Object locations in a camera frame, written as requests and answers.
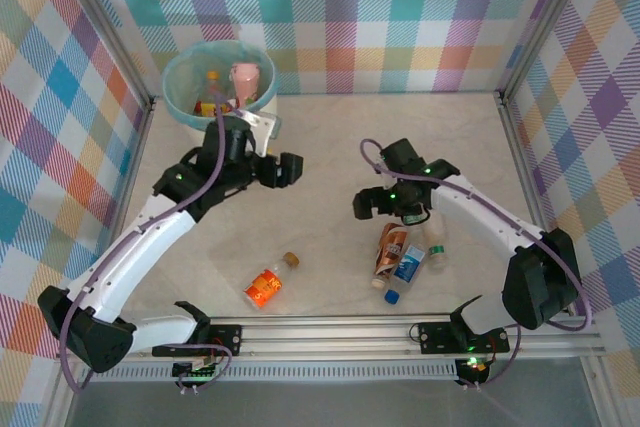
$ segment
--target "white bottle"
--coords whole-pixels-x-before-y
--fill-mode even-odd
[[[389,290],[384,296],[384,300],[390,304],[398,302],[400,295],[411,288],[411,284],[418,277],[420,266],[427,257],[427,249],[424,243],[424,224],[408,227],[407,250],[402,255],[402,259],[391,274],[389,279]]]
[[[447,229],[444,224],[444,218],[440,213],[432,210],[431,217],[424,225],[429,268],[434,272],[442,272],[447,266],[447,253],[444,248]]]

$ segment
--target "pink cup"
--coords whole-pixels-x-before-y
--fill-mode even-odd
[[[238,62],[231,67],[231,80],[236,89],[236,103],[239,109],[247,106],[247,100],[258,100],[258,80],[260,67],[257,64]]]

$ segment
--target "black cable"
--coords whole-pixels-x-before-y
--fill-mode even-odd
[[[489,362],[486,362],[486,365],[491,365],[496,361],[496,354],[498,353],[498,347],[496,346],[496,341],[493,340],[493,337],[489,336],[489,342],[491,343],[491,347],[493,348],[493,357]]]
[[[424,224],[427,220],[429,220],[431,218],[431,212],[425,209],[425,212],[427,214],[427,216],[424,219],[419,220],[418,222],[412,222],[411,224],[405,224],[404,223],[404,217],[402,219],[402,223],[404,224],[405,227],[412,227],[414,225],[420,225],[420,224]]]
[[[224,200],[227,200],[228,198],[233,197],[234,195],[238,195],[238,194],[239,194],[240,192],[242,192],[243,190],[245,190],[245,189],[238,189],[238,190],[235,190],[235,191],[231,192],[231,193],[230,193],[230,194],[228,194],[228,195],[225,195],[225,196],[224,196]]]
[[[420,324],[416,322],[415,324],[413,324],[413,325],[409,328],[409,338],[410,338],[411,340],[413,340],[414,342],[416,342],[416,343],[420,344],[420,343],[421,343],[421,342],[420,342],[420,339],[416,339],[413,335],[411,335],[411,332],[413,332],[413,328],[414,328],[416,325],[420,325]]]

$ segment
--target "orange bottle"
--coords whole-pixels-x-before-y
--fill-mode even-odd
[[[282,288],[283,282],[299,264],[298,257],[287,252],[282,259],[264,269],[253,279],[253,282],[244,289],[245,295],[253,305],[261,309]]]
[[[216,116],[216,94],[220,92],[218,87],[218,72],[210,70],[207,72],[207,80],[204,91],[200,96],[200,113],[203,117]]]

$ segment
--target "orange medicine bottle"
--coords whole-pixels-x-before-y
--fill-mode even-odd
[[[282,288],[283,281],[298,267],[300,260],[292,252],[287,252],[275,264],[264,269],[251,282],[244,293],[249,301],[261,309],[271,297]]]

